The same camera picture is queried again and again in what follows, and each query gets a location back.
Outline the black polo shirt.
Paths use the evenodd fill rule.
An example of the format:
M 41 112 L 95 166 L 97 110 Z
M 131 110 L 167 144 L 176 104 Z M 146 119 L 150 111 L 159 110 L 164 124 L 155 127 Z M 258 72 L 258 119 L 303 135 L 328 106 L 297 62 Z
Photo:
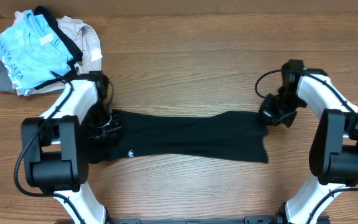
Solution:
M 119 130 L 106 143 L 93 143 L 89 162 L 159 154 L 184 154 L 242 162 L 269 161 L 267 128 L 255 112 L 227 111 L 212 117 L 163 117 L 114 110 Z

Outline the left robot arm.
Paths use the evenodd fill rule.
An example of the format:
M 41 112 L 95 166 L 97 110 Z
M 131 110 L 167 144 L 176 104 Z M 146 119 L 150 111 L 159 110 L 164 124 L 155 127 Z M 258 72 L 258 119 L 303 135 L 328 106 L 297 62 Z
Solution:
M 24 195 L 57 200 L 73 223 L 112 223 L 87 181 L 90 156 L 104 156 L 122 129 L 109 108 L 112 83 L 101 71 L 56 79 L 65 86 L 59 98 L 22 122 L 14 183 Z

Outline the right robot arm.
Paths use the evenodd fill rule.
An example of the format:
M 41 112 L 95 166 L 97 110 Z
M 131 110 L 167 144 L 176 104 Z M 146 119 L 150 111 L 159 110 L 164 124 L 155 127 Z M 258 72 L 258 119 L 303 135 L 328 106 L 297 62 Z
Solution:
M 251 223 L 329 223 L 322 212 L 343 192 L 358 192 L 358 107 L 332 84 L 328 74 L 291 59 L 278 72 L 282 86 L 268 94 L 259 109 L 270 126 L 290 127 L 298 108 L 310 107 L 319 120 L 309 153 L 311 174 L 297 194 L 271 217 Z

